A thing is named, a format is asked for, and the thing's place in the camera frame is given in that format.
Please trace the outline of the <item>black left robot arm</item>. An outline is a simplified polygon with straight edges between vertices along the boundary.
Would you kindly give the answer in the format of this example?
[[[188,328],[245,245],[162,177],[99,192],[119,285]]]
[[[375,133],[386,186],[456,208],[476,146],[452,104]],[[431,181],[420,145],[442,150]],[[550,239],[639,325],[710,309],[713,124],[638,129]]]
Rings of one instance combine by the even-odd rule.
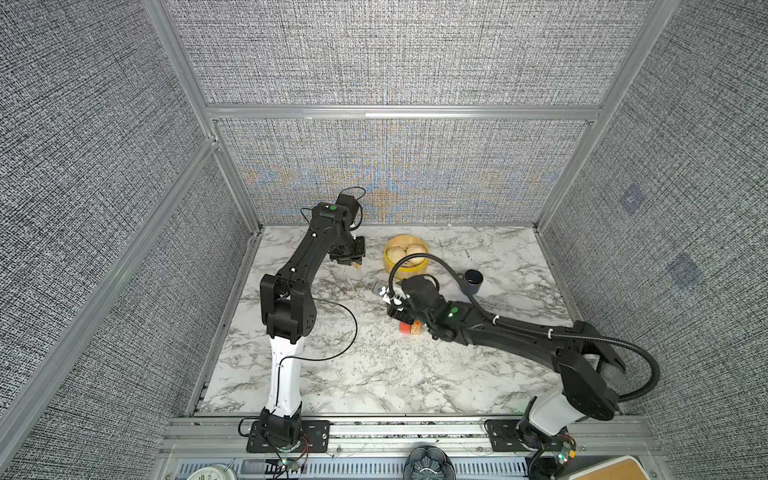
[[[296,251],[275,274],[260,281],[262,323],[270,338],[271,381],[259,417],[259,433],[277,448],[292,447],[301,436],[300,372],[305,338],[314,329],[315,276],[326,259],[360,265],[365,239],[354,235],[362,222],[360,199],[347,189],[333,202],[310,209],[308,229]]]

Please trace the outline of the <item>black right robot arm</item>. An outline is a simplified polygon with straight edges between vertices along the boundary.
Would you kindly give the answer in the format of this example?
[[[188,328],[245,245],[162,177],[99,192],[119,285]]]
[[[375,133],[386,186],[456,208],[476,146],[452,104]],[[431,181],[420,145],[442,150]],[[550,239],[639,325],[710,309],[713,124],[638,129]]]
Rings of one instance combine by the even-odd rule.
[[[659,363],[647,350],[606,337],[584,321],[549,327],[492,314],[474,298],[447,300],[428,275],[374,291],[386,303],[390,317],[408,325],[419,322],[436,340],[500,350],[558,375],[554,389],[530,400],[514,427],[517,442],[528,450],[544,448],[584,418],[612,420],[621,403],[649,394],[661,378]],[[619,349],[641,357],[650,371],[648,380],[628,393],[618,391],[626,373]]]

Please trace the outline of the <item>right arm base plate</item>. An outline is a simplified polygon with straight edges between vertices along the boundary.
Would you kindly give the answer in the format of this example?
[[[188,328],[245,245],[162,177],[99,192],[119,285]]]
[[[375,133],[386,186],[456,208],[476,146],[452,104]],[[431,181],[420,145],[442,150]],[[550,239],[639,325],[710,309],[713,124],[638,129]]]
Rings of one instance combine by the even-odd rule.
[[[484,428],[494,452],[538,451],[541,438],[525,419],[489,419]]]

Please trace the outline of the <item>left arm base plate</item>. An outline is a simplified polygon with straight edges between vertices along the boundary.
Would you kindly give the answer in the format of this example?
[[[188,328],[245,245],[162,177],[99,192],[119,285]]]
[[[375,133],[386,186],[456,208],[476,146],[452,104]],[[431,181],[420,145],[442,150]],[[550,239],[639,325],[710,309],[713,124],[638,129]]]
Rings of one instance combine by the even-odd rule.
[[[326,453],[330,440],[331,423],[318,421],[290,421],[277,423],[256,420],[247,434],[247,453]]]

